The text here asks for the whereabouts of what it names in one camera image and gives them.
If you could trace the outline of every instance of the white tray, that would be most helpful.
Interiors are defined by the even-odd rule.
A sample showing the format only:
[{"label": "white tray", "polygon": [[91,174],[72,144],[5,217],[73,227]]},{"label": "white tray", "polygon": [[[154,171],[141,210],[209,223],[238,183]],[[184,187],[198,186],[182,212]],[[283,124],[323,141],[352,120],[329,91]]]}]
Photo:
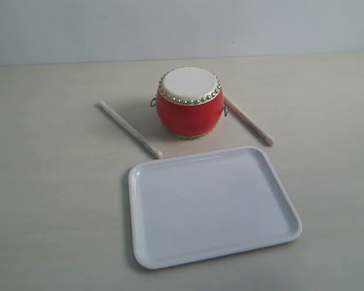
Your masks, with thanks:
[{"label": "white tray", "polygon": [[255,147],[144,162],[129,174],[133,251],[160,269],[293,241],[302,223]]}]

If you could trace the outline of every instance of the drum shell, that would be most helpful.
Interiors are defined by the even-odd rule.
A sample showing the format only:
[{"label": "drum shell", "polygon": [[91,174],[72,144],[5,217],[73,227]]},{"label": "drum shell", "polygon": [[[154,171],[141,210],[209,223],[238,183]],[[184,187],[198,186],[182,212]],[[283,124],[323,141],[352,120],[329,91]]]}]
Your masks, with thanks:
[{"label": "drum shell", "polygon": [[164,126],[171,132],[185,137],[201,136],[210,132],[218,123],[224,109],[223,92],[212,100],[198,105],[181,105],[168,101],[157,91],[156,107]]}]

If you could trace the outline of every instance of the metal ring handle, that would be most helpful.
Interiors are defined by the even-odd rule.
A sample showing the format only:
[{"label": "metal ring handle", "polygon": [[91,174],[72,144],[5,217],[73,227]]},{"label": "metal ring handle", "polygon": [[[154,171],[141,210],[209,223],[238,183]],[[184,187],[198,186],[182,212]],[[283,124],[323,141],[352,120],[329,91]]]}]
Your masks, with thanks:
[{"label": "metal ring handle", "polygon": [[154,98],[152,98],[152,100],[151,100],[151,102],[150,102],[150,106],[151,106],[151,107],[155,107],[155,106],[156,106],[156,104],[157,104],[157,98],[156,98],[156,97],[154,97]]}]

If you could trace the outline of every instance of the white drum head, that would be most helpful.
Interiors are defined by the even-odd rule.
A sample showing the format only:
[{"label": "white drum head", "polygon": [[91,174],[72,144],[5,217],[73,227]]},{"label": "white drum head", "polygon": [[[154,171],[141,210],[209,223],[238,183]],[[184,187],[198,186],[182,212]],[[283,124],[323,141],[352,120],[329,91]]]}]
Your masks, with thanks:
[{"label": "white drum head", "polygon": [[208,70],[182,67],[168,73],[163,79],[163,89],[179,99],[201,99],[217,89],[217,79]]}]

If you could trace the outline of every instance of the tray rim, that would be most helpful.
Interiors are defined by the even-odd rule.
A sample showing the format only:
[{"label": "tray rim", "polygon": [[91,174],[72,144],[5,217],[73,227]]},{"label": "tray rim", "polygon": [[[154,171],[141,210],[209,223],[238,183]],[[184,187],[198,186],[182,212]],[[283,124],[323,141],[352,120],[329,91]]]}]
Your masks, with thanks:
[{"label": "tray rim", "polygon": [[[157,165],[157,164],[164,164],[168,161],[181,161],[181,160],[190,160],[190,159],[194,159],[197,157],[202,157],[202,156],[210,156],[210,155],[215,155],[216,153],[224,153],[224,152],[235,152],[235,151],[239,151],[239,150],[253,150],[253,151],[258,151],[262,157],[264,158],[265,163],[267,164],[267,166],[269,167],[272,175],[275,178],[276,183],[278,184],[283,197],[286,200],[286,203],[288,204],[289,208],[291,209],[292,214],[294,215],[294,218],[297,222],[297,230],[294,232],[294,234],[289,235],[288,237],[284,238],[284,239],[277,239],[277,240],[272,240],[269,243],[266,244],[261,244],[259,246],[252,246],[252,247],[246,247],[244,249],[241,249],[237,252],[229,252],[229,253],[222,253],[221,255],[215,255],[215,256],[210,256],[210,257],[202,257],[202,258],[197,258],[195,260],[185,260],[185,261],[180,261],[179,263],[170,263],[170,264],[153,264],[152,262],[148,261],[146,259],[146,256],[143,255],[140,252],[140,248],[138,248],[137,246],[137,237],[136,237],[136,233],[135,233],[135,209],[133,207],[133,173],[140,167],[145,167],[147,165]],[[197,262],[197,261],[203,261],[203,260],[207,260],[207,259],[214,259],[214,258],[219,258],[222,256],[228,256],[231,254],[236,254],[236,253],[243,253],[243,252],[248,252],[251,250],[258,250],[258,249],[264,249],[266,247],[272,247],[272,246],[278,246],[280,244],[286,244],[292,241],[295,241],[297,238],[299,238],[299,236],[302,234],[302,230],[303,230],[303,225],[302,225],[302,221],[300,219],[300,216],[298,214],[298,212],[296,211],[293,203],[290,200],[290,197],[288,196],[288,193],[286,191],[286,189],[283,187],[283,184],[281,183],[277,172],[275,171],[275,169],[273,168],[268,155],[262,151],[262,149],[259,149],[258,147],[252,146],[252,145],[245,145],[245,146],[241,146],[241,147],[231,147],[228,149],[221,149],[221,150],[213,150],[210,152],[203,152],[203,153],[194,153],[191,155],[184,155],[184,156],[176,156],[176,157],[171,157],[171,158],[166,158],[166,159],[158,159],[158,160],[153,160],[153,161],[146,161],[146,162],[141,162],[135,166],[133,166],[131,168],[131,170],[129,171],[129,204],[130,204],[130,221],[131,221],[131,228],[132,228],[132,244],[133,244],[133,254],[135,259],[138,261],[138,263],[147,268],[147,269],[163,269],[166,267],[172,267],[172,266],[178,266],[178,265],[182,265],[182,264],[188,264],[188,263],[193,263],[193,262]]]}]

